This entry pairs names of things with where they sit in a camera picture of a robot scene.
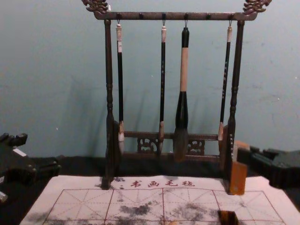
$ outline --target calligraphy practice paper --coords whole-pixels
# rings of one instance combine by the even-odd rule
[[[22,225],[218,225],[218,210],[243,225],[300,224],[284,191],[263,177],[247,178],[244,195],[228,195],[220,179],[117,177],[102,190],[99,177],[52,178]]]

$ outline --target brush bristle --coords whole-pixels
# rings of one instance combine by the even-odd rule
[[[124,144],[124,133],[118,133],[118,140],[119,140],[119,149],[121,154],[123,154],[124,149],[125,149],[125,144]]]
[[[174,161],[182,162],[188,151],[188,130],[176,128],[173,139]]]

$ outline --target red grid line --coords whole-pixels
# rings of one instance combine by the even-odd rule
[[[84,198],[83,198],[83,202],[84,202],[84,200],[85,200],[85,198],[86,198],[86,195],[88,194],[88,192],[89,192],[89,190],[88,190],[88,191],[85,193],[85,196],[84,196]],[[75,217],[75,218],[77,218],[77,217],[78,217],[78,214],[79,214],[79,212],[80,212],[80,210],[81,210],[82,206],[83,206],[83,205],[81,205],[81,206],[80,206],[80,208],[79,208],[79,210],[78,210],[78,212],[77,212],[77,214],[76,214],[76,217]]]
[[[220,208],[220,206],[219,206],[219,202],[218,202],[217,197],[216,197],[216,195],[215,195],[215,192],[214,192],[214,191],[212,191],[212,192],[214,193],[214,197],[215,197],[215,199],[216,199],[217,206],[218,206],[219,210],[221,210],[221,208]]]
[[[270,202],[269,198],[267,197],[267,195],[265,194],[264,191],[262,191],[264,196],[266,196],[268,202],[270,203],[270,205],[272,206],[273,210],[277,213],[277,215],[279,216],[279,218],[281,219],[281,221],[285,224],[285,222],[283,221],[283,219],[281,218],[281,216],[279,215],[279,213],[276,211],[276,209],[274,208],[274,206],[272,205],[272,203]]]
[[[107,194],[107,192],[108,192],[108,191],[105,191],[104,193],[102,193],[102,194],[100,194],[100,195],[97,195],[97,196],[95,196],[95,197],[92,197],[92,198],[88,199],[87,202],[89,202],[89,201],[92,200],[92,199],[95,199],[95,198],[98,198],[98,197],[100,197],[100,196],[103,196],[103,195]]]
[[[73,198],[75,198],[77,201],[79,201],[80,203],[82,203],[82,201],[80,201],[78,198],[76,198],[74,195],[72,195],[71,193],[69,193],[68,191],[66,191],[66,193],[70,196],[72,196]]]
[[[114,190],[112,190],[112,196],[111,196],[111,199],[110,199],[109,204],[108,204],[108,207],[107,207],[106,215],[105,215],[105,218],[104,218],[104,224],[105,224],[105,222],[106,222],[107,213],[108,213],[108,210],[109,210],[109,207],[110,207],[110,205],[111,205],[112,198],[113,198],[113,192],[114,192]]]
[[[163,191],[162,197],[163,197],[163,217],[164,217],[164,223],[163,223],[163,224],[165,224],[165,201],[164,201],[164,188],[162,188],[162,191]]]
[[[196,197],[193,201],[190,201],[191,203],[193,203],[194,201],[196,201],[197,199],[201,198],[203,195],[209,193],[209,191],[207,192],[204,192],[203,194],[199,195],[198,197]]]
[[[165,223],[166,221],[170,222],[170,221],[172,221],[172,220],[166,220],[166,219],[165,219],[164,188],[165,188],[165,187],[159,187],[159,188],[153,188],[153,189],[138,188],[138,189],[122,189],[122,190],[116,190],[116,191],[118,191],[118,192],[119,192],[119,191],[123,191],[123,190],[148,190],[148,191],[149,191],[149,190],[155,190],[155,189],[158,190],[158,189],[161,189],[161,190],[162,190],[162,198],[163,198],[163,220],[164,220],[164,223]],[[188,188],[186,188],[186,187],[167,187],[167,188],[169,188],[169,189],[188,189]],[[223,190],[213,190],[213,189],[206,189],[206,188],[196,188],[196,187],[192,187],[192,188],[190,188],[190,189],[199,189],[199,190],[208,190],[208,191],[212,191],[213,194],[214,194],[214,197],[215,197],[215,199],[216,199],[216,202],[217,202],[217,205],[218,205],[218,208],[219,208],[219,209],[220,209],[220,206],[219,206],[219,202],[218,202],[218,200],[217,200],[217,197],[216,197],[216,195],[215,195],[215,191],[218,191],[218,192],[225,192],[225,193],[226,193],[226,191],[223,191]],[[64,189],[64,190],[86,190],[86,189]],[[62,193],[63,193],[64,190],[62,190],[62,192],[60,193],[60,195],[59,195],[58,198],[56,199],[54,205],[52,206],[51,210],[49,211],[49,214],[48,214],[48,216],[46,217],[46,220],[44,221],[43,224],[45,224],[46,221],[69,221],[69,220],[62,220],[62,219],[60,219],[60,220],[55,220],[55,219],[50,219],[50,220],[49,220],[49,219],[48,219],[50,213],[52,212],[52,210],[53,210],[55,204],[57,203],[58,199],[61,197],[61,195],[62,195]],[[97,189],[97,188],[89,188],[88,190],[99,190],[99,191],[101,191],[101,189]],[[107,219],[107,214],[108,214],[109,207],[110,207],[110,205],[111,205],[111,201],[112,201],[112,197],[113,197],[114,191],[115,191],[115,190],[113,189],[113,190],[112,190],[111,199],[110,199],[110,202],[109,202],[109,204],[108,204],[107,211],[106,211],[106,215],[105,215],[105,219],[104,219],[104,224],[106,223],[106,221],[117,221],[117,220],[114,220],[114,219]],[[278,214],[278,212],[276,211],[276,209],[274,208],[274,206],[272,205],[272,203],[270,202],[269,198],[267,197],[267,195],[265,194],[264,191],[254,191],[254,190],[253,190],[253,191],[247,191],[247,192],[263,192],[263,194],[264,194],[265,197],[267,198],[268,202],[270,203],[272,209],[276,212],[276,214],[277,214],[278,217],[281,219],[281,221],[278,221],[278,220],[264,220],[264,219],[259,219],[259,220],[255,220],[255,219],[241,219],[241,220],[239,220],[239,221],[281,222],[281,223],[283,223],[284,225],[286,225],[286,223],[283,221],[283,219],[281,218],[281,216]],[[81,220],[83,220],[83,219],[71,219],[70,221],[81,221]],[[161,220],[134,219],[134,220],[132,220],[132,221],[150,221],[150,222],[157,222],[157,221],[161,221]],[[184,222],[184,221],[192,221],[192,220],[176,220],[176,221],[178,221],[178,222],[181,222],[181,221]],[[209,220],[201,220],[201,221],[199,221],[199,222],[212,222],[212,221],[209,221]]]

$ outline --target black object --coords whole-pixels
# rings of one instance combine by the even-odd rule
[[[181,67],[180,92],[175,117],[175,131],[173,138],[174,161],[181,162],[188,151],[188,100],[187,100],[187,73],[188,73],[188,41],[189,31],[187,17],[181,38]]]
[[[232,87],[231,87],[231,100],[230,100],[230,114],[228,119],[228,131],[227,140],[224,144],[227,145],[225,153],[225,168],[224,168],[224,180],[230,181],[231,170],[232,170],[232,152],[235,136],[235,112],[237,105],[237,95],[239,90],[240,81],[240,63],[242,57],[242,47],[243,47],[243,33],[245,21],[238,21],[238,32],[236,36],[235,44],[235,55],[234,55],[234,65],[233,65],[233,75],[232,75]]]
[[[165,40],[167,29],[165,27],[165,13],[163,13],[163,27],[161,28],[161,69],[160,69],[160,116],[159,116],[159,134],[157,155],[159,156],[163,150],[165,124],[164,124],[164,109],[165,109]]]
[[[250,147],[250,151],[239,148],[237,160],[267,178],[275,188],[300,187],[300,150],[267,149],[260,152],[254,147]]]
[[[60,165],[56,158],[48,158],[42,164],[37,164],[16,148],[24,145],[26,140],[27,134],[14,137],[5,133],[0,136],[0,184],[16,181],[30,185],[43,178],[58,176]]]

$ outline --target black brush handle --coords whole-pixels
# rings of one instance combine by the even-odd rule
[[[164,121],[164,108],[165,108],[165,38],[166,27],[161,29],[161,81],[160,81],[160,117],[159,121]]]
[[[119,80],[119,121],[123,121],[123,65],[122,65],[122,28],[117,25],[117,50],[118,50],[118,80]]]
[[[175,118],[176,128],[188,128],[188,100],[187,100],[187,76],[188,76],[188,41],[189,31],[185,27],[182,31],[181,42],[181,68],[180,68],[180,93]]]
[[[221,115],[220,115],[220,122],[222,122],[222,123],[224,122],[224,110],[225,110],[225,100],[226,100],[226,87],[227,87],[227,76],[228,76],[231,35],[232,35],[232,28],[228,27],[226,56],[225,56],[225,68],[224,68],[224,78],[223,78],[223,90],[222,90],[222,104],[221,104]]]

